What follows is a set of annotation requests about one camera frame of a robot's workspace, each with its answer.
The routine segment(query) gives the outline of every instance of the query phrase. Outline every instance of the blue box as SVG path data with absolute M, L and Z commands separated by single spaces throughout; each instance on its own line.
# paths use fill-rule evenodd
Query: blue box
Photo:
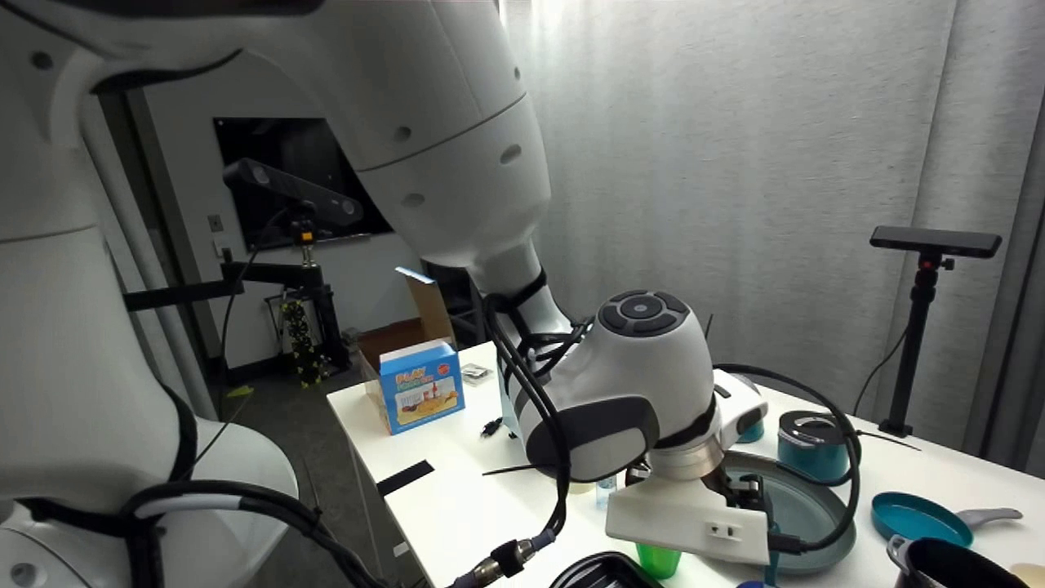
M 444 340 L 382 353 L 379 382 L 392 434 L 464 408 L 460 363 Z

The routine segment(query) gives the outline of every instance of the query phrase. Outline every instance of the white cylinder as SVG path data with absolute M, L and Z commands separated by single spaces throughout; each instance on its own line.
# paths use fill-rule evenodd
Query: white cylinder
M 134 340 L 98 229 L 0 245 L 0 500 L 114 510 L 160 483 L 176 415 Z
M 242 36 L 323 108 L 356 170 L 431 150 L 523 95 L 490 0 L 330 0 Z
M 552 199 L 545 147 L 526 101 L 359 180 L 421 258 L 454 268 L 526 245 Z

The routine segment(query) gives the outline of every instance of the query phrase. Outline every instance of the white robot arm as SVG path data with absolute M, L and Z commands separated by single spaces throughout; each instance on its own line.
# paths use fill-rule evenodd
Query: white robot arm
M 376 206 L 421 258 L 470 271 L 539 369 L 571 480 L 617 474 L 647 451 L 673 487 L 699 487 L 718 467 L 735 421 L 761 399 L 715 402 L 692 310 L 634 291 L 575 327 L 552 301 L 532 248 L 552 196 L 545 150 L 490 0 L 0 0 L 0 323 L 23 333 L 0 343 L 0 503 L 42 497 L 114 513 L 167 480 L 176 408 L 134 343 L 95 229 L 98 180 L 78 101 L 98 85 L 193 75 L 238 52 L 274 62 L 317 101 Z M 562 350 L 555 359 L 542 359 L 549 343 Z M 513 392 L 506 405 L 529 461 L 555 470 L 532 402 Z M 235 461 L 199 467 L 238 477 L 222 470 Z M 735 513 L 718 493 L 696 503 L 692 516 Z M 764 513 L 738 513 L 748 546 L 715 549 L 650 526 L 679 510 L 686 503 L 630 490 L 611 503 L 607 529 L 767 559 Z

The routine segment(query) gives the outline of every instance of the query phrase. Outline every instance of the wall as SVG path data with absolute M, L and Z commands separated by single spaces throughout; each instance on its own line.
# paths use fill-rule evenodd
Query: wall
M 513 0 L 571 314 L 666 287 L 712 353 L 852 405 L 898 336 L 914 261 L 875 225 L 1006 235 L 1042 72 L 1032 0 Z M 957 444 L 1006 252 L 941 278 L 911 418 Z M 892 395 L 882 379 L 865 415 Z
M 317 118 L 300 91 L 258 59 L 235 59 L 199 78 L 147 88 L 147 111 L 173 183 L 176 209 L 186 225 L 189 255 L 202 281 L 222 278 L 219 248 L 248 258 L 238 235 L 232 196 L 222 186 L 222 154 L 212 134 L 212 118 Z M 209 216 L 222 219 L 222 235 L 209 232 Z M 297 252 L 265 252 L 258 261 L 291 261 Z M 408 287 L 392 271 L 415 265 L 415 255 L 398 235 L 376 235 L 346 245 L 317 245 L 343 330 L 372 330 L 415 317 Z M 229 366 L 258 363 L 278 353 L 265 297 L 278 287 L 248 284 L 235 301 L 229 323 Z M 225 301 L 212 301 L 209 353 Z

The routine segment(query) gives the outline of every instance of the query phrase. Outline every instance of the white device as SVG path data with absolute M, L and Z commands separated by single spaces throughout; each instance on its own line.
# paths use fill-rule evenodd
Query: white device
M 532 229 L 552 196 L 542 137 L 490 0 L 0 0 L 0 506 L 42 497 L 118 513 L 163 483 L 180 448 L 176 408 L 144 363 L 105 255 L 78 137 L 82 98 L 121 75 L 193 75 L 251 52 L 294 78 L 395 232 L 428 261 L 467 268 L 506 304 L 516 343 L 575 336 L 542 284 Z M 705 336 L 686 304 L 637 291 L 549 363 L 571 477 L 598 480 L 653 451 L 653 480 L 611 500 L 607 532 L 702 555 L 767 562 L 764 513 L 732 510 L 702 487 L 754 392 L 715 402 Z M 536 464 L 549 431 L 506 402 Z M 196 418 L 206 441 L 216 425 Z M 196 480 L 248 480 L 297 493 L 287 457 L 229 428 Z M 735 519 L 728 549 L 663 523 Z M 242 585 L 281 523 L 242 513 L 170 513 L 167 585 Z M 131 585 L 121 539 L 33 523 L 0 526 L 0 578 Z

